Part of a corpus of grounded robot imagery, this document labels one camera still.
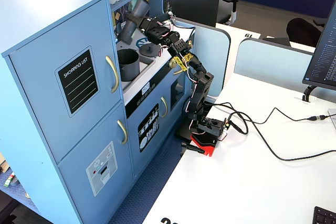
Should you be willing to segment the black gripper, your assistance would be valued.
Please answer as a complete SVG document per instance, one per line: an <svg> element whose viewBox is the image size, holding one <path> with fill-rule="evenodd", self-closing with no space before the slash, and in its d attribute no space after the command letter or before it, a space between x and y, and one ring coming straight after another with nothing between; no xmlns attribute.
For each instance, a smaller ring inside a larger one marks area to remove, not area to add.
<svg viewBox="0 0 336 224"><path fill-rule="evenodd" d="M139 25L139 30L147 36L150 42L156 45L181 45L180 34L173 31L171 24L164 25L164 22L170 20L169 16L143 18L134 16L131 13L126 13L125 16L131 22Z"/></svg>

